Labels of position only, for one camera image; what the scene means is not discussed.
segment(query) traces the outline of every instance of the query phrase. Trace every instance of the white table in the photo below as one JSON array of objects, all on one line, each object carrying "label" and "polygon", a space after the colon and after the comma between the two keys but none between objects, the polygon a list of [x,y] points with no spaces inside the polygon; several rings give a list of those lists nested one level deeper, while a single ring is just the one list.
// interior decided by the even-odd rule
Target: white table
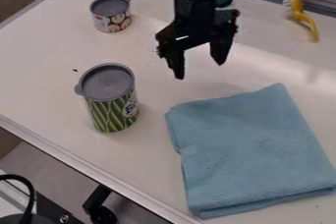
[{"label": "white table", "polygon": [[[188,52],[187,76],[174,79],[153,36],[173,17],[173,0],[133,0],[125,31],[96,30],[92,0],[45,0],[0,30],[0,126],[173,223],[331,223],[336,196],[279,204],[199,221],[188,211],[180,168],[164,120],[191,100],[283,83],[336,164],[336,23],[313,15],[321,41],[281,18],[281,7],[236,0],[240,33],[218,67],[206,45]],[[140,118],[128,130],[98,133],[74,86],[88,68],[118,62],[137,78]]]}]

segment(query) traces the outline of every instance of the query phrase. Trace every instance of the blue microfiber cloth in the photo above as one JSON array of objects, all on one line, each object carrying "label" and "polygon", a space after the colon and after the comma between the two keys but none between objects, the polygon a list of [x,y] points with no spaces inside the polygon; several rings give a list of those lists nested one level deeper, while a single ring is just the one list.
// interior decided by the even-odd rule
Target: blue microfiber cloth
[{"label": "blue microfiber cloth", "polygon": [[211,218],[331,193],[336,173],[282,84],[166,114],[191,212]]}]

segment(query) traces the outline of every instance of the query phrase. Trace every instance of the can lid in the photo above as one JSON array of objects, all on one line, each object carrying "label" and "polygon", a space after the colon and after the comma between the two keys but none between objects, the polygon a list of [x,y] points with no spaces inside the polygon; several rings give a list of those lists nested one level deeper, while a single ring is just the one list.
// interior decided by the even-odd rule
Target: can lid
[{"label": "can lid", "polygon": [[94,15],[112,17],[129,10],[131,0],[95,0],[89,9]]},{"label": "can lid", "polygon": [[109,101],[123,96],[134,85],[133,72],[121,64],[102,64],[86,71],[75,93],[96,101]]}]

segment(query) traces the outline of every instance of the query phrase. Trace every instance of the table edge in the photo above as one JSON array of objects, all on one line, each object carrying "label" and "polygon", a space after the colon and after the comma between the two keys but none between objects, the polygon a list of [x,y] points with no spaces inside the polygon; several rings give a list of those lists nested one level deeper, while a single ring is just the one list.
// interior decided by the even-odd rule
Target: table edge
[{"label": "table edge", "polygon": [[159,201],[153,196],[141,192],[140,190],[122,182],[118,178],[105,172],[99,167],[74,155],[70,151],[62,148],[61,146],[44,139],[43,137],[26,129],[25,127],[18,125],[17,123],[6,118],[3,115],[0,115],[0,127],[16,135],[22,140],[30,143],[36,148],[46,152],[47,154],[65,163],[66,165],[74,168],[75,170],[90,177],[97,183],[100,183],[115,191],[116,193],[129,198],[135,203],[143,206],[144,208],[152,211],[162,218],[171,221],[172,223],[200,224],[200,222],[194,220],[187,214],[184,214],[177,209],[174,209],[173,207]]}]

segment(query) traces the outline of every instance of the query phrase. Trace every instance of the black robotic claw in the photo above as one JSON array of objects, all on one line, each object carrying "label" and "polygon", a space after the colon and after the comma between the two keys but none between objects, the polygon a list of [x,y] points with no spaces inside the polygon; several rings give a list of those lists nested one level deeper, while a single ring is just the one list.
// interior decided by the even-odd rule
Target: black robotic claw
[{"label": "black robotic claw", "polygon": [[184,52],[209,42],[210,55],[222,65],[225,63],[233,37],[237,32],[238,10],[223,9],[232,0],[175,0],[174,21],[156,34],[157,52],[165,58],[175,77],[185,76]]}]

